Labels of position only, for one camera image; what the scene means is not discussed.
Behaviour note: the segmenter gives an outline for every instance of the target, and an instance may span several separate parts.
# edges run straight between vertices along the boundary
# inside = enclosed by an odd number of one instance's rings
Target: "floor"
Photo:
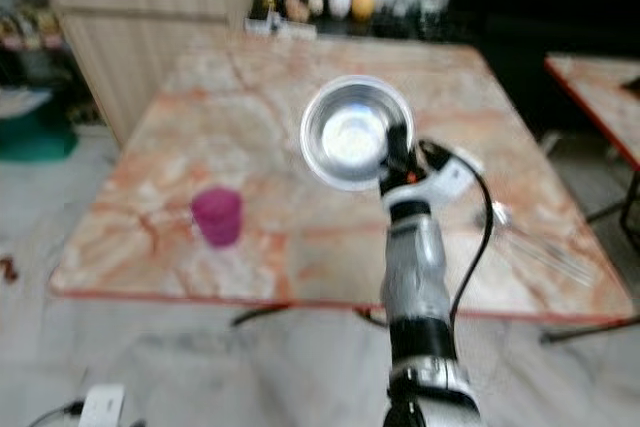
[[[617,200],[624,164],[606,160],[601,143],[573,140],[552,160],[580,205]],[[232,330],[238,310],[228,307],[46,293],[65,238],[116,157],[97,135],[83,136],[64,163],[0,163],[0,253],[12,252],[21,274],[0,284],[0,425],[27,425],[99,382],[126,385],[123,427],[138,418],[150,427],[382,425],[388,337],[348,312],[288,311]],[[590,182],[575,182],[585,165]],[[606,220],[596,232],[638,296],[637,254],[615,228]],[[640,328],[552,347],[538,344],[542,328],[460,320],[461,358],[487,425],[637,425]]]

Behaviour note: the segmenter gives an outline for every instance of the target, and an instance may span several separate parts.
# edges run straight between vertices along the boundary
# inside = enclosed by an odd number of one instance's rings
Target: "marble table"
[[[590,215],[588,220],[620,210],[620,226],[640,252],[640,231],[629,220],[640,188],[640,98],[623,88],[623,84],[640,78],[640,61],[550,54],[545,65],[634,171],[625,199]]]
[[[580,284],[497,235],[461,313],[611,320],[630,300],[573,200],[477,51],[414,42],[293,41],[212,32],[197,39],[146,112],[71,236],[54,293],[83,298],[380,306],[388,223],[377,192],[320,183],[298,145],[305,106],[326,82],[368,74],[408,100],[417,133],[473,153],[517,221],[592,274]],[[221,185],[244,199],[236,245],[210,247],[189,203]],[[480,241],[470,191],[435,211],[454,290]]]

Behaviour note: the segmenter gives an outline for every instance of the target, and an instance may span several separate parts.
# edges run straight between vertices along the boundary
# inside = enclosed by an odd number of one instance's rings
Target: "power cord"
[[[362,320],[364,320],[365,322],[369,322],[376,327],[382,327],[383,329],[389,327],[389,324],[387,324],[384,320],[376,319],[375,317],[373,317],[373,315],[371,315],[371,310],[353,309],[353,311]]]
[[[449,311],[449,322],[451,324],[451,337],[454,339],[453,346],[454,346],[454,350],[456,350],[455,325],[456,325],[456,317],[458,314],[458,307],[460,306],[462,295],[464,294],[467,286],[469,285],[471,276],[473,276],[473,273],[478,267],[478,263],[480,262],[480,259],[482,258],[482,255],[484,254],[484,251],[486,250],[487,245],[489,244],[489,240],[491,239],[491,233],[493,232],[493,207],[492,207],[491,194],[489,192],[489,188],[487,187],[487,183],[485,182],[482,175],[476,170],[476,168],[473,165],[471,165],[470,162],[465,160],[463,157],[433,142],[427,142],[427,141],[421,140],[419,145],[420,145],[420,148],[423,150],[423,152],[425,152],[425,154],[426,154],[426,151],[428,151],[428,149],[430,149],[431,147],[435,147],[437,149],[444,150],[452,157],[455,157],[456,160],[458,160],[461,164],[463,164],[469,170],[469,172],[471,172],[476,183],[480,187],[480,190],[482,191],[482,197],[484,200],[485,223],[484,223],[484,230],[482,232],[482,239],[480,241],[480,245],[478,246],[478,250],[476,250],[476,254],[473,256],[473,260],[469,264],[469,267],[467,268],[467,271],[464,277],[462,278],[460,285],[458,286],[458,290],[455,296],[453,297],[453,302],[451,302],[451,310]]]
[[[44,422],[51,422],[58,417],[64,417],[68,415],[70,417],[78,417],[82,413],[84,407],[84,399],[74,400],[62,407],[50,410],[46,414],[42,414],[36,420],[29,424],[29,427],[36,427]]]

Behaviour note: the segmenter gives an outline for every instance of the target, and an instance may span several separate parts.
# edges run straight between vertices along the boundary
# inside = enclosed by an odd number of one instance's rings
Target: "metal bowl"
[[[340,190],[378,186],[387,155],[387,129],[413,118],[404,98],[390,85],[364,75],[339,77],[320,89],[302,117],[300,145],[311,170]]]

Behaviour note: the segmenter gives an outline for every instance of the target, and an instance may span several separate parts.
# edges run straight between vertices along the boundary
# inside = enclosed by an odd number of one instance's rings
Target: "white container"
[[[329,11],[336,19],[344,19],[351,9],[351,0],[329,0]]]

